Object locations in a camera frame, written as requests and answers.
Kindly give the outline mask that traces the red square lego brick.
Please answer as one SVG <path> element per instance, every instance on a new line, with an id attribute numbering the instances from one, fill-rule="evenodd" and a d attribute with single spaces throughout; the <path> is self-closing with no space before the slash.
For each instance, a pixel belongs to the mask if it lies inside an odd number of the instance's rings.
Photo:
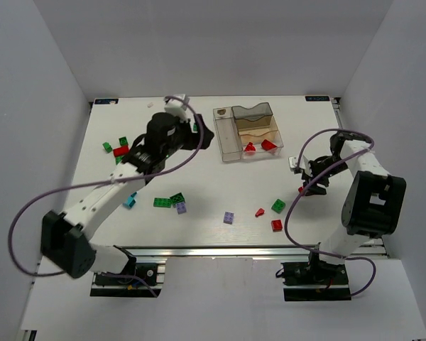
<path id="1" fill-rule="evenodd" d="M 283 223 L 281 220 L 272 220 L 271 228 L 273 232 L 280 232 L 283 230 Z"/>

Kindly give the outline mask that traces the small red lego piece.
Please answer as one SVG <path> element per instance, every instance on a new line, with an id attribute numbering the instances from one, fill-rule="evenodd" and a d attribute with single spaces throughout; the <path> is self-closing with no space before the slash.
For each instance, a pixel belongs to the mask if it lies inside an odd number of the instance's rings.
<path id="1" fill-rule="evenodd" d="M 263 215 L 265 213 L 264 209 L 259 208 L 256 213 L 255 213 L 255 217 L 260 217 L 261 215 Z"/>

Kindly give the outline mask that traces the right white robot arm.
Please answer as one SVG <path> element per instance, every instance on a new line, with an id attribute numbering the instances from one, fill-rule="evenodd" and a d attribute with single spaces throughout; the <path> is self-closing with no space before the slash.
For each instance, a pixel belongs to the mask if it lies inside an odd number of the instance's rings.
<path id="1" fill-rule="evenodd" d="M 362 244 L 394 233 L 407 183 L 379 163 L 370 136 L 343 129 L 330 133 L 328 156 L 310 161 L 299 154 L 289 159 L 289 167 L 302 177 L 303 196 L 325 195 L 329 179 L 344 171 L 353 178 L 340 226 L 314 250 L 320 262 L 338 266 Z"/>

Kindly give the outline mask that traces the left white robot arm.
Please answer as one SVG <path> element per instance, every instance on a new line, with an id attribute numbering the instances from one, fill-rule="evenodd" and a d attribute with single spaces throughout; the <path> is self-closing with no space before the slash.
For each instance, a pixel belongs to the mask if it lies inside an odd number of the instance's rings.
<path id="1" fill-rule="evenodd" d="M 48 212 L 42 221 L 40 248 L 71 278 L 87 272 L 120 276 L 135 272 L 136 257 L 118 246 L 91 242 L 100 225 L 131 194 L 144 188 L 162 173 L 167 158 L 178 150 L 206 149 L 214 138 L 201 115 L 195 115 L 197 131 L 188 121 L 167 112 L 154 114 L 146 132 L 136 138 L 116 168 L 110 184 L 99 185 L 84 199 L 61 213 Z"/>

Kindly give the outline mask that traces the red curved lego brick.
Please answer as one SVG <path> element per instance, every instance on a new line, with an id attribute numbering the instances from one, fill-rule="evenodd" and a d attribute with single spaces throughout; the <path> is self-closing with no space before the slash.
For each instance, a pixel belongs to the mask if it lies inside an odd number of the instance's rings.
<path id="1" fill-rule="evenodd" d="M 256 152 L 256 148 L 251 142 L 249 142 L 244 148 L 244 152 L 246 155 L 253 155 Z"/>

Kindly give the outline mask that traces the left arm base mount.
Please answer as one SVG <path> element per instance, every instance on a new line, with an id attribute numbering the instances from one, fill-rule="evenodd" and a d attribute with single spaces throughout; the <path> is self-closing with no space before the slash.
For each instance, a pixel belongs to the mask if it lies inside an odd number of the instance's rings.
<path id="1" fill-rule="evenodd" d="M 126 249 L 119 251 L 128 262 L 118 273 L 96 272 L 90 288 L 91 297 L 103 298 L 157 298 L 162 290 L 165 261 L 160 259 L 140 260 Z"/>

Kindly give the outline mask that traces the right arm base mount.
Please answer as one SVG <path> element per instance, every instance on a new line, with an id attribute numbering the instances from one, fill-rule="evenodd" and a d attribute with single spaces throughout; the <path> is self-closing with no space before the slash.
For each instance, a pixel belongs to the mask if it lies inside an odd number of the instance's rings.
<path id="1" fill-rule="evenodd" d="M 345 265 L 334 270 L 315 269 L 307 262 L 285 262 L 275 277 L 283 280 L 286 302 L 350 301 Z"/>

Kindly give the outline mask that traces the red sloped lego brick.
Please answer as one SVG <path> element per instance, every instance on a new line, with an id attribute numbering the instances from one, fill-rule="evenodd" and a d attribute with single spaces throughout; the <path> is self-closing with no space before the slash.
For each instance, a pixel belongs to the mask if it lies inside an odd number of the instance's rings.
<path id="1" fill-rule="evenodd" d="M 278 147 L 271 141 L 269 141 L 268 139 L 264 139 L 261 143 L 261 148 L 269 153 L 274 154 L 277 150 Z"/>

